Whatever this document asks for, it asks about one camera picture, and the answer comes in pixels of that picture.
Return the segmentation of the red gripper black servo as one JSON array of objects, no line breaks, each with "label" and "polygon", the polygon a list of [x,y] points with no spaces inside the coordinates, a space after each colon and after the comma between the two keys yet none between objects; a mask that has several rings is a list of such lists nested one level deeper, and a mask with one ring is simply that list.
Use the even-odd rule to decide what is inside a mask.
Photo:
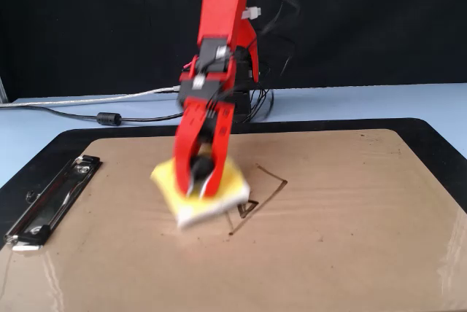
[{"label": "red gripper black servo", "polygon": [[188,196],[192,189],[190,159],[199,151],[198,135],[209,137],[214,168],[204,182],[203,196],[212,197],[220,186],[228,141],[234,117],[234,104],[227,101],[208,101],[188,97],[182,104],[183,115],[174,139],[174,170],[182,194]]}]

